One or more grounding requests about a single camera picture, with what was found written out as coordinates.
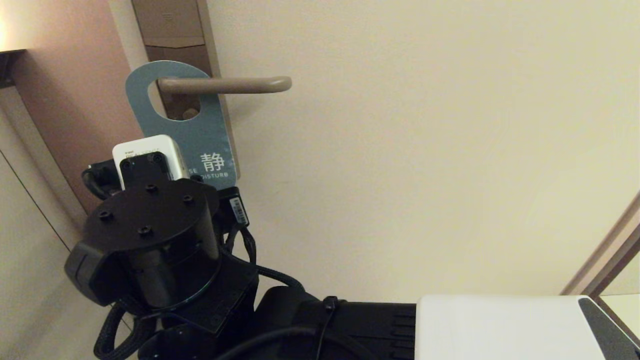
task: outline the door lever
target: door lever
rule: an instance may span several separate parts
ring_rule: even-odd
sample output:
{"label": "door lever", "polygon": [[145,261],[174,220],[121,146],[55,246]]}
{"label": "door lever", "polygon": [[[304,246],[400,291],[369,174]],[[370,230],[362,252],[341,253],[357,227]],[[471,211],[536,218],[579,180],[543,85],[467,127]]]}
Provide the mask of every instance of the door lever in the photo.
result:
{"label": "door lever", "polygon": [[266,94],[287,91],[291,78],[160,78],[158,87],[165,94]]}

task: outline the black motor housing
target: black motor housing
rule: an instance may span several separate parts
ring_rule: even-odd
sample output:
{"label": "black motor housing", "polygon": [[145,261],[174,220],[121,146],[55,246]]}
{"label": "black motor housing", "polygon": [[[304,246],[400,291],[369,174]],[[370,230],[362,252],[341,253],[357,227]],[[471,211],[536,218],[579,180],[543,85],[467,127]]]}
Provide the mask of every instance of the black motor housing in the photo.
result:
{"label": "black motor housing", "polygon": [[220,270],[218,206],[215,188],[189,179],[127,187],[91,213],[65,271],[102,306],[124,295],[150,310],[189,302]]}

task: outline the wall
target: wall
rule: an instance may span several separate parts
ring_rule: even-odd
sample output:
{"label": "wall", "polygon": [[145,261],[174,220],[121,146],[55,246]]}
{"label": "wall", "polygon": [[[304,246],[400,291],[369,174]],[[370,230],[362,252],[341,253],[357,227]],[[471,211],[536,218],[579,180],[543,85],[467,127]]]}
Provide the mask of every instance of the wall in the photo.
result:
{"label": "wall", "polygon": [[106,1],[4,0],[5,49],[28,49],[17,88],[42,138],[86,209],[97,200],[80,173],[142,136],[124,92],[130,72]]}
{"label": "wall", "polygon": [[602,295],[626,295],[640,293],[640,255],[633,260],[616,276],[602,292]]}
{"label": "wall", "polygon": [[[50,155],[31,157],[42,139],[25,113],[14,88],[0,90],[0,358],[88,359],[108,309],[84,298],[64,274],[68,249],[81,236],[78,211],[68,208],[79,205],[70,205],[77,200],[69,189],[61,191]],[[128,332],[121,324],[118,340]]]}
{"label": "wall", "polygon": [[607,295],[602,300],[636,336],[640,334],[640,294]]}
{"label": "wall", "polygon": [[259,261],[318,296],[556,294],[638,190],[637,1],[209,1]]}

